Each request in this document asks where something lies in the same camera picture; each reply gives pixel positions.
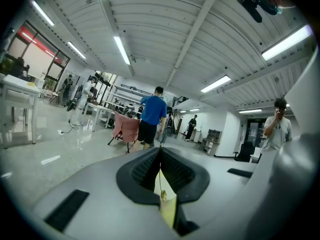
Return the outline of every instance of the black shorts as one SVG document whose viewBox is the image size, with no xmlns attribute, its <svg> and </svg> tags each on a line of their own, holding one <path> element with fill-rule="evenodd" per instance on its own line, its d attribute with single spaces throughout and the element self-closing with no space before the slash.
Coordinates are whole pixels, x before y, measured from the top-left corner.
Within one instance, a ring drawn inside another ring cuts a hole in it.
<svg viewBox="0 0 320 240">
<path fill-rule="evenodd" d="M 157 126 L 141 120 L 139 125 L 138 141 L 152 144 L 157 133 Z"/>
</svg>

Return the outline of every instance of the blue shirt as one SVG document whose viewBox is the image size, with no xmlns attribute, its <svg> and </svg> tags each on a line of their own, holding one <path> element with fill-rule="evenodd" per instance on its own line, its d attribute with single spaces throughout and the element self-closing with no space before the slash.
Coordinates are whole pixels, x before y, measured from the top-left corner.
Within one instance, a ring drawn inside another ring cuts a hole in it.
<svg viewBox="0 0 320 240">
<path fill-rule="evenodd" d="M 141 119 L 150 125 L 156 126 L 159 124 L 160 118 L 167 117 L 167 104 L 158 96 L 143 97 L 140 101 L 145 104 Z"/>
</svg>

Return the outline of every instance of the pink chair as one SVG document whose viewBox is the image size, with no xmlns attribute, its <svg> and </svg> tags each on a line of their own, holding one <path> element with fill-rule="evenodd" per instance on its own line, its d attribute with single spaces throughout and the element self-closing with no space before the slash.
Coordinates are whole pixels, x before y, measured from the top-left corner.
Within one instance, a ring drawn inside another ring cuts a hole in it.
<svg viewBox="0 0 320 240">
<path fill-rule="evenodd" d="M 139 119 L 129 118 L 118 112 L 114 112 L 115 115 L 115 125 L 113 130 L 113 138 L 110 140 L 108 145 L 117 138 L 117 140 L 122 139 L 124 143 L 127 143 L 127 149 L 129 153 L 129 142 L 135 142 L 138 137 L 139 132 Z"/>
</svg>

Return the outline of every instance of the white ceiling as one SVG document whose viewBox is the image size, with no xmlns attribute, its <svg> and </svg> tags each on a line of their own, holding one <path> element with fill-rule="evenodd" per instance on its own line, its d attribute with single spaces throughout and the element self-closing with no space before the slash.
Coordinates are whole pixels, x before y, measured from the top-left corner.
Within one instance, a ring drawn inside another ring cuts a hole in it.
<svg viewBox="0 0 320 240">
<path fill-rule="evenodd" d="M 268 62 L 261 55 L 306 24 L 297 8 L 275 16 L 258 8 L 262 23 L 257 23 L 237 0 L 37 1 L 55 22 L 52 32 L 72 41 L 89 66 L 168 85 L 177 96 L 210 106 L 246 108 L 282 97 L 311 54 L 309 38 Z M 114 35 L 120 35 L 131 66 Z M 223 75 L 231 78 L 226 86 L 200 91 Z"/>
</svg>

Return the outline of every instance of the white floor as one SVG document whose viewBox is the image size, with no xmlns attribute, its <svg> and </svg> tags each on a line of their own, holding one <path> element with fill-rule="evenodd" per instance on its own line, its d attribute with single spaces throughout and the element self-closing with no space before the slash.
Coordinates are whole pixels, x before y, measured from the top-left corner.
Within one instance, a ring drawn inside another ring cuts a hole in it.
<svg viewBox="0 0 320 240">
<path fill-rule="evenodd" d="M 60 136 L 58 130 L 69 131 L 68 119 L 71 112 L 66 108 L 49 105 L 41 100 L 37 113 L 36 144 L 32 144 L 31 113 L 29 124 L 25 125 L 22 109 L 16 109 L 15 122 L 7 111 L 9 148 L 0 145 L 2 180 L 21 197 L 27 207 L 43 194 L 61 183 L 83 167 L 92 163 L 124 155 L 127 144 L 113 140 L 112 130 L 98 124 L 92 132 L 93 116 L 85 116 L 85 125 L 69 134 Z M 205 155 L 194 142 L 185 142 L 182 135 L 168 137 L 165 147 L 177 148 L 197 155 Z"/>
</svg>

